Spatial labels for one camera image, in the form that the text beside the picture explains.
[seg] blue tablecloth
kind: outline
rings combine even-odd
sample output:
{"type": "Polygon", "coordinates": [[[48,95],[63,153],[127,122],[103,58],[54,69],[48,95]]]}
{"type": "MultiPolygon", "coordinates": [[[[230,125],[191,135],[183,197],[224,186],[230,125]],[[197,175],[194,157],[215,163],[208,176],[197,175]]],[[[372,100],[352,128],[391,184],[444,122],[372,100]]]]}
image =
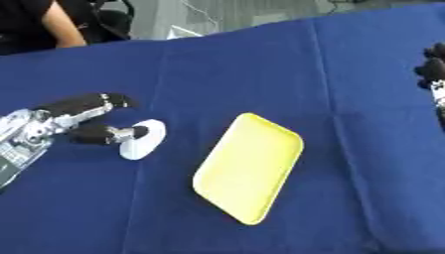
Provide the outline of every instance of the blue tablecloth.
{"type": "Polygon", "coordinates": [[[61,140],[0,196],[0,253],[445,249],[445,135],[412,73],[438,41],[442,4],[1,58],[0,114],[117,91],[141,107],[109,123],[157,118],[168,137],[140,162],[61,140]],[[242,112],[306,144],[269,215],[251,227],[191,187],[242,112]]]}

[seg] robot finger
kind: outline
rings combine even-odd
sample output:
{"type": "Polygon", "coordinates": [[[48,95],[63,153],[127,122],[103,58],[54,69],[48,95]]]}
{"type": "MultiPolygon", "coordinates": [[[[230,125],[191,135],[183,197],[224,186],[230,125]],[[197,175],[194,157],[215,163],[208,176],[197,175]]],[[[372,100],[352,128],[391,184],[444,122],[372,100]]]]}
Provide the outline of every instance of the robot finger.
{"type": "Polygon", "coordinates": [[[82,124],[68,132],[72,142],[91,145],[110,145],[139,139],[148,133],[144,126],[117,129],[103,124],[82,124]]]}
{"type": "Polygon", "coordinates": [[[68,132],[74,143],[106,146],[112,143],[114,135],[108,131],[108,126],[102,124],[82,124],[68,132]]]}
{"type": "Polygon", "coordinates": [[[423,66],[414,69],[426,82],[445,80],[445,63],[438,58],[428,59],[423,66]]]}
{"type": "Polygon", "coordinates": [[[435,44],[432,49],[425,49],[423,54],[427,58],[439,58],[445,60],[445,44],[435,44]]]}
{"type": "Polygon", "coordinates": [[[120,93],[91,93],[82,96],[76,96],[69,99],[60,100],[54,103],[44,104],[36,107],[34,110],[45,110],[51,113],[53,117],[62,115],[75,116],[85,111],[108,108],[111,111],[114,108],[136,107],[137,104],[128,96],[120,93]]]}

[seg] chair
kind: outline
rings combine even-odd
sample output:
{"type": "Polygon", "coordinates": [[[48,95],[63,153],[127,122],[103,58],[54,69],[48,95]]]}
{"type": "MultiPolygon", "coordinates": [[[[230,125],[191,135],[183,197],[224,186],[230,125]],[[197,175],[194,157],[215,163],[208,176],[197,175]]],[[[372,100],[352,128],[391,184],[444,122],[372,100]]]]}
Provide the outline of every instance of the chair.
{"type": "Polygon", "coordinates": [[[130,40],[131,25],[135,16],[135,8],[129,0],[88,0],[93,8],[100,26],[104,28],[108,35],[105,41],[130,40]],[[102,9],[106,2],[122,2],[126,7],[126,12],[118,10],[102,9]]]}

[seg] person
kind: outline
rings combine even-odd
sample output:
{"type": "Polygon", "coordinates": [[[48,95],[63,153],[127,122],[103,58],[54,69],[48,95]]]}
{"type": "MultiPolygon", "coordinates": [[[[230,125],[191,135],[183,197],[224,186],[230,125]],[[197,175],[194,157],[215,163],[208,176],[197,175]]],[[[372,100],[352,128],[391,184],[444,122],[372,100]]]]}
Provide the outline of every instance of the person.
{"type": "Polygon", "coordinates": [[[0,0],[0,55],[85,46],[79,29],[93,19],[90,8],[86,0],[0,0]]]}

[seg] yellow tray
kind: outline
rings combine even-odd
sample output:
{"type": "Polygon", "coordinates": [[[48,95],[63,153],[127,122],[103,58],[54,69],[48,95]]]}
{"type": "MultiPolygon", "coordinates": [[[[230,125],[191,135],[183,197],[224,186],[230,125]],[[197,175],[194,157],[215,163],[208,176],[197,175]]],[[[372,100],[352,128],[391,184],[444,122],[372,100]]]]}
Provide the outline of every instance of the yellow tray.
{"type": "Polygon", "coordinates": [[[240,222],[261,222],[303,151],[298,134],[239,115],[194,176],[195,191],[240,222]]]}

